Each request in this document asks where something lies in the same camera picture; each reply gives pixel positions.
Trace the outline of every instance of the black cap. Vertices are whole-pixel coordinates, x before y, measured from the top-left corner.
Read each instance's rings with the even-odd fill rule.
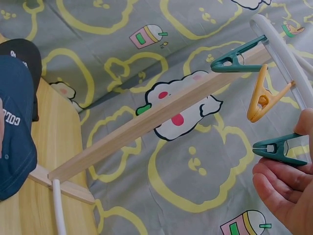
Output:
[[[21,60],[8,55],[0,55],[0,98],[4,112],[0,200],[5,200],[20,190],[37,165],[31,136],[33,79]]]
[[[31,41],[26,39],[12,39],[0,44],[0,55],[10,55],[18,58],[28,68],[34,84],[34,108],[32,120],[38,121],[38,102],[36,92],[39,86],[42,63],[38,48]]]

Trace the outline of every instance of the yellow clothespin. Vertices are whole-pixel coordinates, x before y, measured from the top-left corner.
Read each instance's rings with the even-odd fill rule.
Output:
[[[270,91],[265,89],[263,86],[267,70],[268,65],[262,65],[253,91],[247,112],[247,118],[251,122],[256,122],[263,117],[294,85],[293,81],[290,82],[278,95],[273,96]]]

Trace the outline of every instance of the wooden surface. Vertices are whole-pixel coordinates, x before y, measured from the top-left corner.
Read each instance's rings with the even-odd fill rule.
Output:
[[[28,178],[43,185],[48,188],[52,188],[52,181],[48,179],[49,170],[43,166],[37,164],[36,169],[34,169]],[[72,183],[70,181],[65,181],[61,184],[61,193],[67,195],[68,197],[75,198],[81,202],[93,205],[95,200],[92,193],[88,188],[80,186],[78,184]]]
[[[80,120],[75,109],[41,80],[40,121],[33,123],[38,164],[52,170],[82,151]],[[71,179],[86,187],[85,173]],[[67,235],[95,235],[92,206],[62,195]],[[57,235],[52,191],[27,179],[21,190],[0,203],[0,235]]]
[[[245,52],[243,56],[247,64],[262,64],[270,59],[270,55],[262,44]],[[50,172],[48,178],[64,182],[242,75],[244,73],[209,73],[194,85],[164,99],[157,106],[145,111],[85,149]]]

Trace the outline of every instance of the white plastic tube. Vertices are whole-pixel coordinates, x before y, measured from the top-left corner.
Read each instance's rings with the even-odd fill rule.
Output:
[[[54,213],[55,220],[57,223],[58,235],[67,235],[62,208],[60,181],[53,180],[52,186],[53,186],[52,190],[53,190]]]
[[[292,49],[292,52],[300,66],[313,78],[313,66],[310,65],[308,61],[303,59],[302,56],[298,55],[294,49]]]
[[[287,82],[295,81],[296,86],[291,92],[300,109],[313,108],[313,88],[283,38],[268,19],[262,15],[254,15],[250,20],[250,25],[257,36],[265,35],[268,39],[264,46],[277,64],[285,80]]]

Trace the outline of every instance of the plastic clip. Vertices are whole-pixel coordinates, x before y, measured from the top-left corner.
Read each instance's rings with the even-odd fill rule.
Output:
[[[297,138],[300,136],[302,136],[302,135],[293,133],[290,135],[281,136],[281,137],[266,140],[266,141],[260,141],[260,142],[255,143],[252,146],[253,147],[252,151],[256,155],[259,155],[261,157],[273,159],[273,160],[280,161],[283,163],[287,163],[287,164],[291,164],[291,165],[292,164],[293,165],[306,165],[307,162],[301,161],[298,159],[288,158],[284,154],[285,141],[290,140],[290,139],[294,139],[294,138]],[[268,152],[268,150],[267,150],[268,145],[273,145],[274,151]]]
[[[265,35],[262,35],[232,51],[221,56],[211,63],[213,72],[258,72],[262,65],[242,65],[239,63],[238,55],[254,48],[260,41],[267,40]],[[225,62],[231,62],[231,65],[224,65]]]
[[[267,64],[262,65],[252,94],[247,112],[247,118],[251,122],[256,122],[263,117],[294,85],[294,82],[292,81],[287,84],[287,86],[279,94],[275,96],[272,95],[270,91],[265,89],[263,86],[267,69]]]

